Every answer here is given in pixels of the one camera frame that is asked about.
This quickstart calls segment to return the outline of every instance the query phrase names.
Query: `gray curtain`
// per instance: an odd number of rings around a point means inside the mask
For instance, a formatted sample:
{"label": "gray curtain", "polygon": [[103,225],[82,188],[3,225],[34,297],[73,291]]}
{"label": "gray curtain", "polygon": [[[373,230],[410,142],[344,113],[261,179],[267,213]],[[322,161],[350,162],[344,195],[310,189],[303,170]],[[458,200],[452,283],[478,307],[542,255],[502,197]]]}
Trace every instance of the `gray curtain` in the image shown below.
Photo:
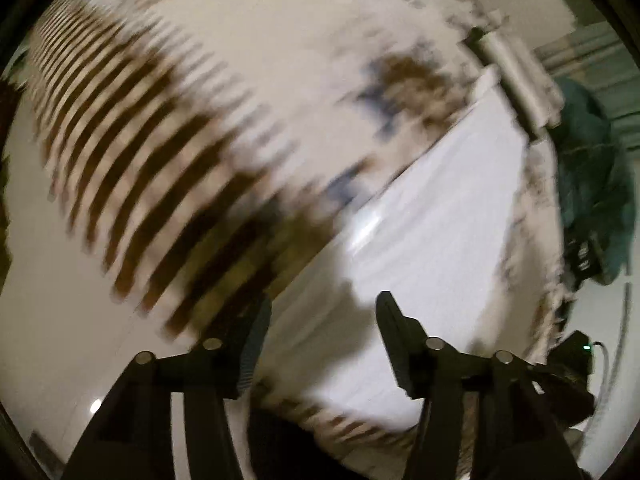
{"label": "gray curtain", "polygon": [[640,150],[640,70],[609,23],[579,28],[535,54],[552,76],[587,87],[627,149]]}

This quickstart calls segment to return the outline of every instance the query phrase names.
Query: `black device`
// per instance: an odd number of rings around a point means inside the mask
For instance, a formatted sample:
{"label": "black device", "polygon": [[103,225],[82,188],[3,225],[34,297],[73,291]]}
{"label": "black device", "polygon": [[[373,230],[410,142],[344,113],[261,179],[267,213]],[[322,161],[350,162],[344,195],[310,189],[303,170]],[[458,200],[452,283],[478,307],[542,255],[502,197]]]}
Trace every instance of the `black device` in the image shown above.
{"label": "black device", "polygon": [[[238,398],[249,385],[270,312],[261,297],[188,354],[137,354],[82,434],[62,480],[175,480],[172,392],[184,393],[191,478],[241,480],[223,399]],[[553,349],[546,365],[530,365],[507,351],[481,358],[428,337],[389,292],[378,296],[376,317],[398,385],[424,399],[405,480],[455,479],[465,391],[479,394],[472,480],[585,478],[561,433],[594,409],[584,334],[574,332]]]}

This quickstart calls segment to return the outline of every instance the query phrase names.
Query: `silver screw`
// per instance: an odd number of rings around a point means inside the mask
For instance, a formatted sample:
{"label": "silver screw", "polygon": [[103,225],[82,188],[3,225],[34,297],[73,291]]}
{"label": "silver screw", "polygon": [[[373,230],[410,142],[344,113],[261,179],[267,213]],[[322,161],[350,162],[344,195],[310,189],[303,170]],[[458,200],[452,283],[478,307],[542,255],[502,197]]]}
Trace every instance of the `silver screw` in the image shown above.
{"label": "silver screw", "polygon": [[442,350],[444,348],[444,341],[439,337],[430,337],[427,339],[427,348],[431,350]]}
{"label": "silver screw", "polygon": [[220,339],[217,339],[215,337],[210,337],[209,339],[205,339],[202,342],[202,347],[205,350],[217,350],[221,346],[222,346],[222,341],[220,341]]}
{"label": "silver screw", "polygon": [[140,352],[136,355],[136,362],[139,365],[146,365],[151,362],[151,359],[154,358],[154,355],[151,352]]}
{"label": "silver screw", "polygon": [[498,350],[495,353],[495,357],[498,359],[498,361],[506,365],[513,361],[513,354],[511,352],[507,352],[506,350]]}

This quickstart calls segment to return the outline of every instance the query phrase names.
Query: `curtain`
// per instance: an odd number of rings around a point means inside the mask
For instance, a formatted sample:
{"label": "curtain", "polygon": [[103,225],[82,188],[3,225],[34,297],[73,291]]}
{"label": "curtain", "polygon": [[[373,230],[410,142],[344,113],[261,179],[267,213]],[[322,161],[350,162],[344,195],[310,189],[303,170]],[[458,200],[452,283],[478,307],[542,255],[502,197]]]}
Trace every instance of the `curtain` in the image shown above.
{"label": "curtain", "polygon": [[614,131],[640,155],[640,70],[607,22],[579,28],[535,54],[554,77],[569,77],[604,106]]}

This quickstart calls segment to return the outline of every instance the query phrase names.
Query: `bed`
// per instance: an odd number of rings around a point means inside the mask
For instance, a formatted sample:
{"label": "bed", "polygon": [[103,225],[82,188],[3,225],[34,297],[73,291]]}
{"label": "bed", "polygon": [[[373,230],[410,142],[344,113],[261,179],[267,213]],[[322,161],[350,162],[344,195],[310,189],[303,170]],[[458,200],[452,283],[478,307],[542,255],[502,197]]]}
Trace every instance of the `bed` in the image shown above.
{"label": "bed", "polygon": [[113,301],[184,349],[266,291],[255,400],[349,467],[398,476],[420,412],[380,291],[460,351],[544,360],[562,97],[477,0],[56,0],[27,65],[50,199]]}

